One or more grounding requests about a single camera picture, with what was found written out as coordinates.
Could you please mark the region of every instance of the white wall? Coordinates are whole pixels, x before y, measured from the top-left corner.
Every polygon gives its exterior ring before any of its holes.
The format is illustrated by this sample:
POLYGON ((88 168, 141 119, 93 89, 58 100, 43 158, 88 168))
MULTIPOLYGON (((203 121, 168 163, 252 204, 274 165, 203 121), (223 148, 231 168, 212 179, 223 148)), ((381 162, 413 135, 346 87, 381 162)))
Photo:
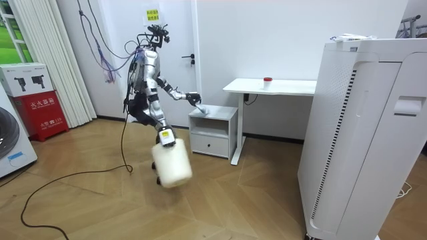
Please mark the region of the white wall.
MULTIPOLYGON (((101 37, 97 32, 95 21, 91 16, 87 1, 80 2, 83 12, 87 15, 93 24, 95 36, 99 39, 100 44, 102 44, 101 37)), ((95 107, 96 114, 108 117, 123 117, 123 98, 121 97, 119 86, 117 83, 109 84, 105 82, 103 70, 98 66, 92 54, 90 53, 90 48, 85 40, 83 29, 81 28, 77 1, 57 0, 57 3, 71 42, 71 46, 73 47, 75 56, 77 58, 77 63, 79 65, 81 74, 83 75, 83 80, 85 81, 93 106, 95 107)), ((99 20, 98 22, 100 24, 101 31, 103 32, 104 26, 103 21, 100 21, 101 14, 97 0, 91 0, 91 5, 95 16, 99 20)), ((98 57, 99 55, 97 48, 89 33, 89 27, 87 23, 85 23, 85 26, 87 26, 87 34, 89 40, 91 41, 92 48, 95 51, 95 56, 98 57)), ((102 51, 108 58, 109 54, 107 54, 107 49, 102 47, 102 51)))
MULTIPOLYGON (((324 43, 342 33, 394 38, 407 0, 197 1, 204 103, 237 106, 237 77, 318 76, 324 43)), ((303 139, 311 97, 259 96, 244 132, 303 139)))
POLYGON ((427 24, 427 0, 409 0, 403 18, 421 15, 417 25, 427 24))

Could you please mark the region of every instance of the sign on wall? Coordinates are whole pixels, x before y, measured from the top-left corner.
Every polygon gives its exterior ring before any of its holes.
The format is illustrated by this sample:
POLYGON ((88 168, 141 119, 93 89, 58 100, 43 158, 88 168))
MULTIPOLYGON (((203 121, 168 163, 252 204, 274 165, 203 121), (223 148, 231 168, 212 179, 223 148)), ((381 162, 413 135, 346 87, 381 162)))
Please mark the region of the sign on wall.
POLYGON ((163 25, 159 3, 146 3, 143 5, 144 26, 163 25))

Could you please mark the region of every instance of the white desk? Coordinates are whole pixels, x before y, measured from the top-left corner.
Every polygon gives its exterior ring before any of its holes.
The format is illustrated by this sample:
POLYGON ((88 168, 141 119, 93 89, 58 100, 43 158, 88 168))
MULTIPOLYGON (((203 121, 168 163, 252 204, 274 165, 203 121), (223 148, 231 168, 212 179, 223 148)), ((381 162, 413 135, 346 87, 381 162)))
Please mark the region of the white desk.
POLYGON ((273 80, 269 90, 264 90, 263 79, 235 79, 223 88, 228 93, 239 94, 239 114, 238 114, 238 146, 232 158, 232 165, 239 163, 240 154, 245 143, 243 137, 243 108, 244 93, 262 95, 295 95, 313 96, 316 90, 317 81, 309 80, 273 80))

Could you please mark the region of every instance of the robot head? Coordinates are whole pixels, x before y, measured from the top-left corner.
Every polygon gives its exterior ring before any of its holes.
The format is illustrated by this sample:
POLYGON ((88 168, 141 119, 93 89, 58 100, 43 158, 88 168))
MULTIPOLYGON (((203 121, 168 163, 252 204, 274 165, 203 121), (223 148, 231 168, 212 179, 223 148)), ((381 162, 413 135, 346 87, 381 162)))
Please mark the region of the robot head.
POLYGON ((149 26, 148 31, 150 31, 151 34, 144 33, 144 34, 139 34, 137 36, 139 46, 141 46, 141 43, 143 40, 146 40, 148 42, 147 46, 153 47, 155 51, 158 47, 161 48, 161 46, 163 45, 163 40, 166 43, 169 43, 171 40, 168 36, 169 32, 165 29, 166 26, 167 24, 164 25, 163 27, 161 27, 160 25, 149 26), (144 36, 145 39, 142 39, 140 41, 139 36, 144 36))

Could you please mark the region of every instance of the door handle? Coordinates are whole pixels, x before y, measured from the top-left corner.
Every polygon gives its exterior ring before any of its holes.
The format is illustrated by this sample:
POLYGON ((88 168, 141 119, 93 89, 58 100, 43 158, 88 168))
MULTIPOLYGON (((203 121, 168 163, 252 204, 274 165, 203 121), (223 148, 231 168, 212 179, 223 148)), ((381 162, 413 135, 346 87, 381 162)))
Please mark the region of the door handle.
POLYGON ((186 58, 186 57, 190 57, 191 59, 194 59, 194 54, 191 54, 190 56, 183 56, 181 58, 186 58))

